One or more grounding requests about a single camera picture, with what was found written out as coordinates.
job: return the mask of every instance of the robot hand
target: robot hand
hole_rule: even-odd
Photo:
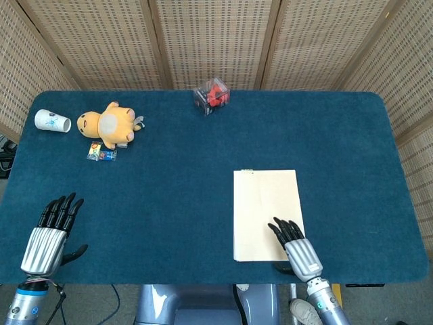
[[[329,282],[320,277],[323,266],[310,241],[304,237],[293,221],[273,219],[278,227],[272,223],[268,223],[268,226],[286,251],[295,275],[307,283],[309,302],[317,310],[323,324],[350,325]]]
[[[78,259],[87,250],[82,245],[76,252],[63,256],[67,237],[74,225],[75,216],[84,200],[81,198],[70,207],[75,193],[51,201],[42,212],[38,225],[33,229],[22,260],[21,269],[28,276],[48,278],[59,266]]]
[[[268,226],[286,251],[295,275],[303,282],[320,276],[323,266],[310,241],[304,237],[298,225],[291,220],[287,222],[278,218],[273,219],[278,227],[272,223],[268,223]]]
[[[75,216],[84,200],[80,199],[71,207],[75,193],[51,201],[42,212],[38,225],[28,240],[21,269],[28,278],[18,286],[7,313],[5,325],[36,325],[41,306],[48,294],[48,283],[52,283],[60,295],[58,304],[47,324],[60,308],[66,294],[63,288],[49,279],[59,266],[78,259],[87,250],[82,245],[76,252],[63,255],[64,245],[74,225]]]

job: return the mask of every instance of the beige paper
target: beige paper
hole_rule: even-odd
[[[287,261],[267,226],[292,220],[304,233],[295,171],[233,172],[233,257],[236,261]]]

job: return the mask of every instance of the snack package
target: snack package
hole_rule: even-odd
[[[99,159],[99,153],[101,152],[102,142],[93,141],[90,145],[89,153],[87,154],[87,159],[96,160]]]
[[[99,153],[99,160],[111,160],[116,161],[117,150],[115,151],[101,151]]]

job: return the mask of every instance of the shoe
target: shoe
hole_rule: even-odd
[[[305,300],[294,299],[290,301],[290,311],[304,325],[323,325],[316,309]]]

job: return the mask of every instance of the clear plastic box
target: clear plastic box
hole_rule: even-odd
[[[194,102],[205,115],[223,107],[229,99],[230,90],[220,78],[213,78],[194,89]]]

